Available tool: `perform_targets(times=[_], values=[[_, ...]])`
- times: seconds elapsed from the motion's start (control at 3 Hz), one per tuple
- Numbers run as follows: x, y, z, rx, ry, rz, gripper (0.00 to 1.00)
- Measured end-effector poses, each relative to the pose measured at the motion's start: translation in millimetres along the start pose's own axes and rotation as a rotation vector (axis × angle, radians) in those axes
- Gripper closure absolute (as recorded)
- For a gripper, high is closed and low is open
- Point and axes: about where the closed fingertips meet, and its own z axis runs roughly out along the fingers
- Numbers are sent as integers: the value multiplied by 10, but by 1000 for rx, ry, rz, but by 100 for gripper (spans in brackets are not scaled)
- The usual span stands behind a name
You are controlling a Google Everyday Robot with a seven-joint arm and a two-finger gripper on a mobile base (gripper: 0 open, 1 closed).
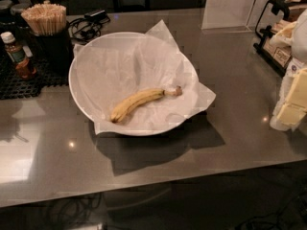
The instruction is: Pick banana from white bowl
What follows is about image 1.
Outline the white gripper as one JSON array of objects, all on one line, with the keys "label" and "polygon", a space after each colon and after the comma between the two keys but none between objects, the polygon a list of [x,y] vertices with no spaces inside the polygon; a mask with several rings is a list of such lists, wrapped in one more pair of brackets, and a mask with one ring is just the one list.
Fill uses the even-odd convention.
[{"label": "white gripper", "polygon": [[[275,34],[270,45],[292,47],[292,55],[301,62],[307,62],[307,10],[296,22],[286,25]],[[295,130],[307,114],[307,69],[298,70],[292,76],[287,74],[281,83],[279,101],[270,120],[276,130]]]}]

